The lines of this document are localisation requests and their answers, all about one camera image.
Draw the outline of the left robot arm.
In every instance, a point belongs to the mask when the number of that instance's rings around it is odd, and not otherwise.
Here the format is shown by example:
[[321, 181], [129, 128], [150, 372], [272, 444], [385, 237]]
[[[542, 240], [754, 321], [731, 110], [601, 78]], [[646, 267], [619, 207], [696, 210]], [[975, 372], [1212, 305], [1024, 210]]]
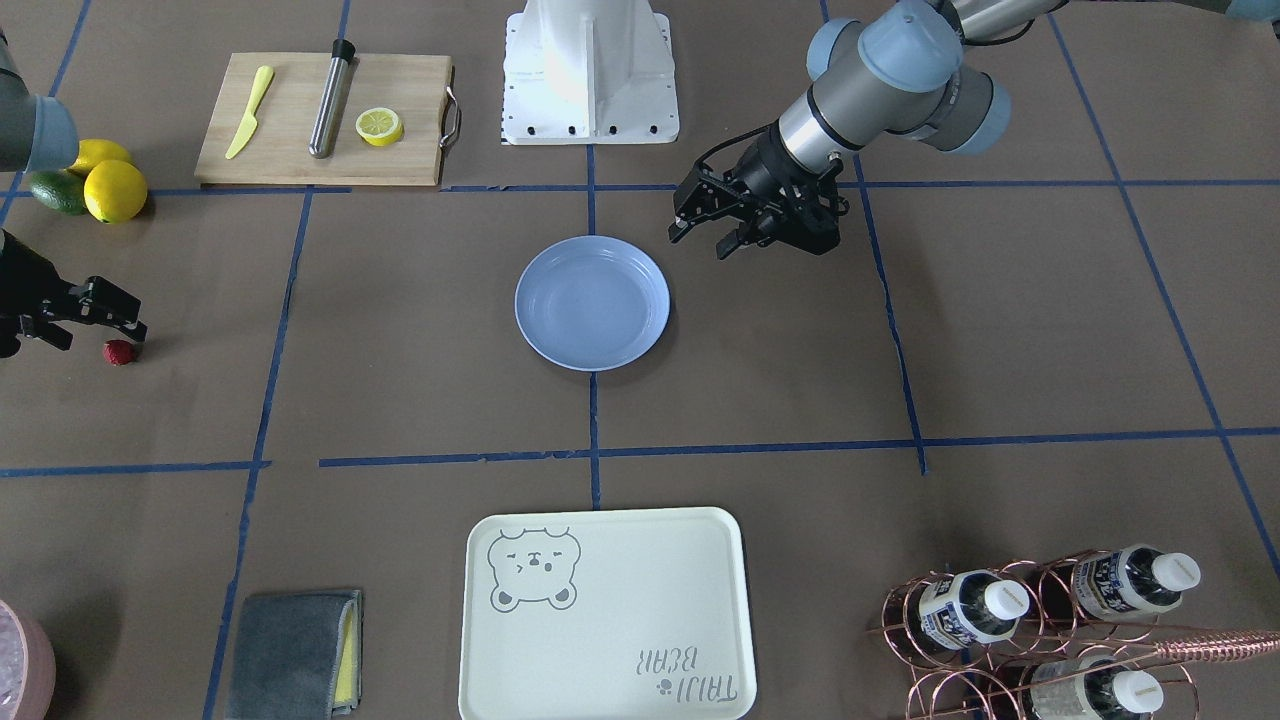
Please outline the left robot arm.
[[838, 246], [849, 202], [838, 176], [888, 135], [941, 152], [984, 152], [1006, 131], [1012, 104], [989, 74], [964, 61], [972, 47], [1023, 37], [1057, 1], [896, 1], [873, 22], [827, 20], [806, 51], [810, 83], [776, 120], [739, 136], [742, 156], [717, 170], [699, 156], [673, 195], [671, 242], [732, 218], [718, 259], [746, 246], [786, 243], [813, 255]]

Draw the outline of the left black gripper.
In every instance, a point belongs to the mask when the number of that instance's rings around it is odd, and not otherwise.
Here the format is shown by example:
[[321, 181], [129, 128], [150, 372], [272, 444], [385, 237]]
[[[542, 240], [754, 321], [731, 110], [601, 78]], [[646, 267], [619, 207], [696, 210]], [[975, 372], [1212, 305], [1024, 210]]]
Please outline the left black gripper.
[[668, 240], [678, 243], [694, 228], [728, 217], [739, 224], [716, 243], [721, 261], [742, 247], [776, 242], [823, 255], [840, 245], [838, 219], [849, 213], [837, 183], [844, 169], [844, 158], [832, 151], [810, 170], [790, 155], [778, 126], [751, 129], [694, 161], [673, 192]]

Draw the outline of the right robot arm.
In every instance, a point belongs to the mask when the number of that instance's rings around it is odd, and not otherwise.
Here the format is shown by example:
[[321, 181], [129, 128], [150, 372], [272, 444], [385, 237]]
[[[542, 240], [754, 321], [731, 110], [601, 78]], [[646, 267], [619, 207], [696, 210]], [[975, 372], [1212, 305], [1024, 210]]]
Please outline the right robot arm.
[[[76, 123], [56, 99], [32, 94], [1, 41], [1, 165], [4, 172], [61, 170], [76, 159]], [[73, 334], [64, 323], [104, 325], [122, 334], [104, 355], [115, 364], [137, 359], [148, 328], [140, 320], [141, 301], [119, 286], [91, 275], [76, 284], [55, 265], [8, 231], [1, 254], [1, 352], [12, 357], [22, 340], [40, 340], [67, 351]]]

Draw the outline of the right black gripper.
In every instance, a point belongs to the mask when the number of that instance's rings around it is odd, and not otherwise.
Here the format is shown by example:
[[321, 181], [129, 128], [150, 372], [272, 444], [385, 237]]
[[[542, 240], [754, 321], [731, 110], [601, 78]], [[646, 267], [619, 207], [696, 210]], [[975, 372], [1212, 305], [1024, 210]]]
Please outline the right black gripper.
[[104, 277], [84, 283], [64, 281], [51, 261], [3, 232], [1, 252], [1, 357], [20, 351], [20, 337], [40, 340], [60, 351], [73, 343], [73, 334], [45, 313], [45, 304], [63, 306], [70, 299], [70, 319], [84, 325], [105, 325], [131, 342], [143, 343], [148, 328], [140, 319], [141, 300]]

